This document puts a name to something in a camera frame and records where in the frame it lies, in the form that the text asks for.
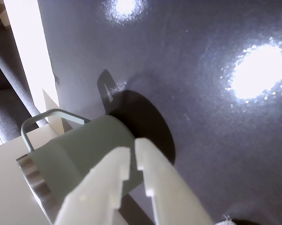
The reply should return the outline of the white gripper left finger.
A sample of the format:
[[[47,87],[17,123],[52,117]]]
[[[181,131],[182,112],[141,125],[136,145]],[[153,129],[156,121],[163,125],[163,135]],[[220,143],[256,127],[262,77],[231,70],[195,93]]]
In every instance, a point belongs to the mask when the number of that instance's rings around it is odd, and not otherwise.
[[[117,147],[93,167],[66,197],[57,225],[125,225],[119,213],[123,181],[130,176],[130,149]]]

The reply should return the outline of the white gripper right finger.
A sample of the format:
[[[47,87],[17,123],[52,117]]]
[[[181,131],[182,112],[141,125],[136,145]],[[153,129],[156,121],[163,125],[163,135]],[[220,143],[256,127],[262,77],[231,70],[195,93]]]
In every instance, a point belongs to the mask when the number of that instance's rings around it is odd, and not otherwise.
[[[157,225],[212,225],[210,215],[166,156],[147,138],[135,140],[137,169]]]

